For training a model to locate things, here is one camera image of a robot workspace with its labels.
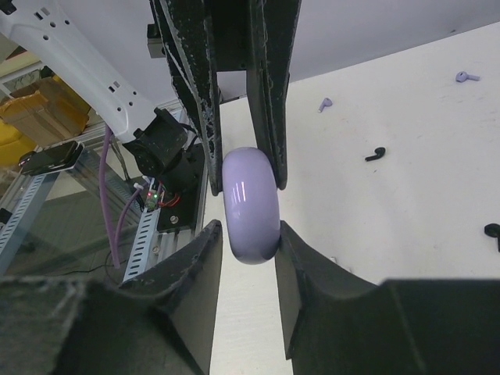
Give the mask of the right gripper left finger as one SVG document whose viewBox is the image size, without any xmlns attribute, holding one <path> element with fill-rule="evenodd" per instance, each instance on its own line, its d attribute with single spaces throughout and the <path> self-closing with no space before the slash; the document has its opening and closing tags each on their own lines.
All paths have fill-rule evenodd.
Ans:
<svg viewBox="0 0 500 375">
<path fill-rule="evenodd" d="M 120 287 L 85 277 L 3 277 L 4 374 L 207 374 L 223 226 Z"/>
</svg>

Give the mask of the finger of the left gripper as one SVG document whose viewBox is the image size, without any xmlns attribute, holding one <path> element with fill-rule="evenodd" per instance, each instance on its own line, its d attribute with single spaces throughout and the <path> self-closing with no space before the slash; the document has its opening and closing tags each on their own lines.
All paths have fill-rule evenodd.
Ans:
<svg viewBox="0 0 500 375">
<path fill-rule="evenodd" d="M 288 182 L 286 99 L 300 1 L 248 3 L 247 98 L 258 149 L 283 190 Z"/>
<path fill-rule="evenodd" d="M 213 22 L 205 1 L 151 1 L 173 89 L 195 125 L 212 194 L 222 184 L 222 130 Z"/>
</svg>

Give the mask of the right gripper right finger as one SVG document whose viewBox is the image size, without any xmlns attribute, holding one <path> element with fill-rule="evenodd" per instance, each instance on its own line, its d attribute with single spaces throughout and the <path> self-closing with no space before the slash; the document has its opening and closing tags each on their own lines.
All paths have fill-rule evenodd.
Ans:
<svg viewBox="0 0 500 375">
<path fill-rule="evenodd" d="M 280 225 L 285 356 L 296 374 L 496 374 L 497 280 L 372 284 Z"/>
</svg>

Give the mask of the purple earbud charging case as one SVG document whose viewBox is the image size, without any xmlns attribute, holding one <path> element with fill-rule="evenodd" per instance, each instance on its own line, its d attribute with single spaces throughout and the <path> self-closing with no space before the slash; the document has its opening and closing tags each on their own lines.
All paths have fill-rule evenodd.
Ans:
<svg viewBox="0 0 500 375">
<path fill-rule="evenodd" d="M 280 209 L 270 161 L 257 148 L 237 148 L 224 158 L 222 177 L 234 257 L 248 265 L 272 259 L 280 240 Z"/>
</svg>

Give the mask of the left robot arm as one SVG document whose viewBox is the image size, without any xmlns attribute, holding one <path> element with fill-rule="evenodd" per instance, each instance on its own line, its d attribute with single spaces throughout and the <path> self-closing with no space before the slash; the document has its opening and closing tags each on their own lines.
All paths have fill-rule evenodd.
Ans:
<svg viewBox="0 0 500 375">
<path fill-rule="evenodd" d="M 286 97 L 301 4 L 298 1 L 153 1 L 173 89 L 195 125 L 212 193 L 223 189 L 217 75 L 246 74 L 258 148 L 274 181 L 288 180 Z M 173 120 L 88 40 L 60 1 L 4 1 L 1 32 L 33 52 L 109 125 L 145 175 L 164 180 L 180 145 Z"/>
</svg>

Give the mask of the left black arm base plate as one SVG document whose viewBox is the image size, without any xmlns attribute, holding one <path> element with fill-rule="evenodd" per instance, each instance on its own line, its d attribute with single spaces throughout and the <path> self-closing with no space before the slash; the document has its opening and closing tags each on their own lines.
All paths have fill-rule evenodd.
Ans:
<svg viewBox="0 0 500 375">
<path fill-rule="evenodd" d="M 194 230 L 198 222 L 199 206 L 206 188 L 205 155 L 200 144 L 194 144 L 183 154 L 182 163 L 187 165 L 191 184 L 177 192 L 172 204 L 162 207 L 159 212 L 157 231 L 159 233 Z"/>
</svg>

